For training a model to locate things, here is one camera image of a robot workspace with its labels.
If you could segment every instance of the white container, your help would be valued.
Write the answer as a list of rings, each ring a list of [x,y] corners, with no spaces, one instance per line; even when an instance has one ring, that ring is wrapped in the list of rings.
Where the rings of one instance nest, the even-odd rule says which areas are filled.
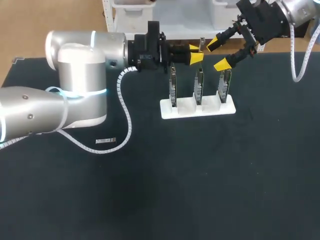
[[[156,2],[141,5],[112,4],[115,8],[115,28],[124,33],[146,33],[148,21],[153,20]]]
[[[232,27],[234,21],[237,20],[237,15],[241,14],[236,5],[239,0],[211,1],[210,14],[213,28],[216,30],[226,30]],[[256,1],[257,0],[250,0],[252,4],[256,3]]]
[[[118,5],[145,5],[153,2],[150,0],[114,0],[114,3]]]

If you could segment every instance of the white stand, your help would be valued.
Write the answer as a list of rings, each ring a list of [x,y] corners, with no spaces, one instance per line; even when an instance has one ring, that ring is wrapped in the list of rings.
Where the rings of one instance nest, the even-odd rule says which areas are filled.
[[[169,98],[161,100],[161,117],[163,119],[179,119],[236,113],[232,97],[228,95],[226,103],[221,103],[218,92],[216,95],[203,96],[202,105],[197,105],[194,93],[192,97],[177,98],[176,105],[177,107],[172,107]]]

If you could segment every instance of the black table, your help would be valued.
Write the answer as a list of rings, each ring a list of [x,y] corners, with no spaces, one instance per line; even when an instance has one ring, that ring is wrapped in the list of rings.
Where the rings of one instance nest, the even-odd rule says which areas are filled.
[[[221,58],[205,58],[204,95],[216,92]],[[0,151],[0,239],[320,239],[319,62],[313,53],[297,84],[289,54],[246,59],[232,72],[236,114],[170,120],[159,105],[168,77],[130,73],[122,90],[133,134],[123,149],[94,155],[51,133]],[[127,134],[118,74],[107,74],[106,122],[68,131],[89,147]],[[178,96],[191,96],[195,68],[177,74]],[[38,58],[12,65],[4,87],[58,84]]]

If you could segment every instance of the cable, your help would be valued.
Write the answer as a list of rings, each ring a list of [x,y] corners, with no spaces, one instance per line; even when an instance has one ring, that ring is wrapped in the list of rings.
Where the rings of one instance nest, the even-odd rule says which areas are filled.
[[[10,146],[10,145],[12,145],[12,144],[15,144],[15,143],[21,141],[22,139],[27,138],[27,137],[28,137],[28,136],[17,137],[17,138],[15,138],[15,139],[11,139],[11,140],[9,140],[9,141],[6,141],[6,142],[4,142],[4,143],[1,143],[1,144],[0,144],[0,150],[4,149],[4,148],[6,148],[6,147],[8,147],[8,146]]]
[[[127,123],[128,123],[128,132],[126,134],[126,137],[125,139],[123,140],[123,142],[114,147],[114,148],[111,148],[111,149],[108,149],[108,150],[95,150],[95,149],[92,149],[90,147],[87,147],[85,145],[83,145],[81,142],[79,142],[78,140],[76,140],[75,138],[73,138],[70,134],[68,134],[67,132],[65,132],[64,130],[61,130],[62,126],[65,124],[66,122],[66,119],[67,119],[67,115],[68,115],[68,103],[66,104],[66,95],[64,94],[63,90],[61,90],[60,88],[58,87],[49,87],[46,89],[46,91],[50,91],[52,89],[58,89],[59,92],[62,93],[62,96],[63,96],[63,99],[64,99],[64,112],[63,112],[63,116],[62,116],[62,120],[61,120],[61,123],[59,125],[59,127],[57,129],[55,129],[53,132],[58,132],[60,133],[61,135],[65,136],[67,139],[69,139],[71,142],[73,142],[75,145],[77,145],[78,147],[82,148],[83,150],[89,152],[89,153],[93,153],[93,154],[109,154],[109,153],[112,153],[112,152],[115,152],[119,149],[121,149],[124,145],[127,144],[127,142],[129,141],[130,137],[131,137],[131,133],[132,133],[132,122],[131,122],[131,117],[130,117],[130,114],[129,114],[129,111],[127,109],[127,106],[124,102],[124,99],[122,97],[122,93],[121,93],[121,82],[122,82],[122,79],[123,77],[125,76],[125,74],[129,73],[129,72],[135,72],[135,71],[138,71],[136,67],[132,66],[132,67],[128,67],[126,69],[124,69],[118,79],[117,79],[117,82],[116,82],[116,91],[117,91],[117,94],[118,94],[118,98],[119,98],[119,101],[120,101],[120,104],[123,108],[123,111],[125,113],[125,116],[126,116],[126,120],[127,120]],[[0,144],[0,150],[12,145],[12,144],[15,144],[16,142],[18,141],[21,141],[22,139],[25,139],[27,138],[28,136],[23,136],[23,137],[18,137],[18,138],[15,138],[15,139],[11,139],[9,141],[6,141],[2,144]]]
[[[123,142],[119,145],[119,146],[116,146],[114,148],[111,148],[111,149],[108,149],[108,150],[95,150],[95,149],[92,149],[90,147],[87,147],[85,145],[83,145],[81,142],[79,142],[78,140],[74,139],[70,134],[66,133],[65,131],[63,130],[58,130],[58,133],[62,134],[63,136],[65,136],[67,139],[69,139],[71,142],[73,142],[75,145],[77,145],[79,148],[82,148],[83,150],[89,152],[89,153],[93,153],[93,154],[109,154],[109,153],[112,153],[112,152],[115,152],[119,149],[121,149],[124,145],[127,144],[127,142],[129,141],[130,137],[131,137],[131,133],[132,133],[132,122],[131,122],[131,117],[130,117],[130,114],[129,114],[129,111],[127,109],[127,106],[124,102],[124,99],[122,97],[122,93],[121,93],[121,82],[122,82],[122,79],[123,77],[125,76],[125,74],[129,73],[129,72],[135,72],[135,71],[138,71],[136,67],[132,66],[132,67],[128,67],[126,69],[124,69],[118,79],[117,79],[117,82],[116,82],[116,91],[117,91],[117,94],[118,94],[118,98],[119,98],[119,101],[120,101],[120,104],[123,108],[123,111],[125,113],[125,116],[126,116],[126,120],[128,122],[128,132],[126,134],[126,137],[125,139],[123,140]]]
[[[294,82],[299,82],[302,77],[305,74],[306,68],[307,68],[307,64],[308,64],[308,60],[312,51],[312,48],[315,45],[315,42],[318,38],[320,34],[320,24],[319,26],[316,28],[316,30],[314,31],[311,40],[308,44],[308,47],[305,51],[305,55],[304,55],[304,59],[303,59],[303,63],[302,63],[302,67],[300,70],[300,73],[298,75],[298,77],[296,76],[296,65],[295,65],[295,28],[292,24],[290,24],[290,41],[291,41],[291,47],[290,47],[290,56],[291,56],[291,73],[292,73],[292,79]]]

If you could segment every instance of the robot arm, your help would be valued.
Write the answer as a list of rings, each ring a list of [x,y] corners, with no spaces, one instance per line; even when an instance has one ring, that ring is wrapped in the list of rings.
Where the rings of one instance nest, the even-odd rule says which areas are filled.
[[[318,10],[318,4],[313,0],[276,0],[271,4],[263,0],[256,6],[250,0],[240,0],[236,5],[241,12],[237,21],[226,31],[218,33],[207,48],[210,52],[214,51],[235,33],[243,35],[244,48],[215,64],[217,71],[232,69],[247,56],[253,57],[257,53],[257,42],[264,45],[271,39],[280,37],[288,24],[299,27],[316,16]]]
[[[130,66],[168,71],[171,63],[191,65],[204,53],[192,45],[172,45],[159,22],[127,41],[124,33],[52,31],[45,41],[49,66],[58,70],[60,92],[28,87],[0,88],[0,149],[11,139],[59,129],[101,124],[107,118],[107,70]]]
[[[0,88],[0,143],[58,129],[91,127],[107,117],[105,56],[89,46],[61,47],[61,92],[13,86]]]

